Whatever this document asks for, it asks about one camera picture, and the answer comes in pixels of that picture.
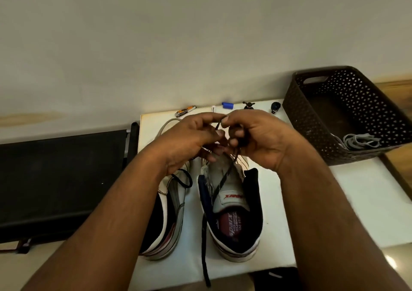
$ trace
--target forearm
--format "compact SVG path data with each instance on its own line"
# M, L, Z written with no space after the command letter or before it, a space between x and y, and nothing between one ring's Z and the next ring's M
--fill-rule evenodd
M139 153L24 290L126 290L164 171Z
M409 290L309 143L302 141L291 147L278 174L296 263L306 287Z

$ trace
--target hand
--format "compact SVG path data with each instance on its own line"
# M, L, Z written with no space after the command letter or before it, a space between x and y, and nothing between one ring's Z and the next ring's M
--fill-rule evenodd
M146 150L146 153L159 156L165 162L166 176L173 174L189 159L197 156L215 162L216 158L206 149L221 155L227 146L227 139L223 130L216 131L210 123L219 122L224 117L224 114L212 112L188 115L156 138L142 152Z
M234 154L238 138L249 132L248 145L240 147L240 154L251 158L260 166L277 171L289 148L309 143L293 128L270 113L262 110L232 111L222 120L223 128L229 127L229 146L226 153Z

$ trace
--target wooden floor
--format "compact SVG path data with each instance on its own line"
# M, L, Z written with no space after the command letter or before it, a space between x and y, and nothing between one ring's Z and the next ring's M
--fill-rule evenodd
M377 86L412 119L412 80ZM386 153L382 160L412 200L412 143Z

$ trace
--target white wall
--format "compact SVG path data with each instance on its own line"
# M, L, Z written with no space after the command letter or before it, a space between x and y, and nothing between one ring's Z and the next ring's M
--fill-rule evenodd
M412 0L0 0L0 115L54 118L0 139L283 97L304 68L407 75L411 30Z

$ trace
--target brown basket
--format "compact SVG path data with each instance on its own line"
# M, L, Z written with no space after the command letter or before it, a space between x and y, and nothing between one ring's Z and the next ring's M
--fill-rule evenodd
M308 78L318 81L305 82ZM294 73L283 108L293 127L328 165L373 158L412 141L412 123L408 117L351 66ZM332 135L342 138L349 133L374 135L381 139L381 146L349 151Z

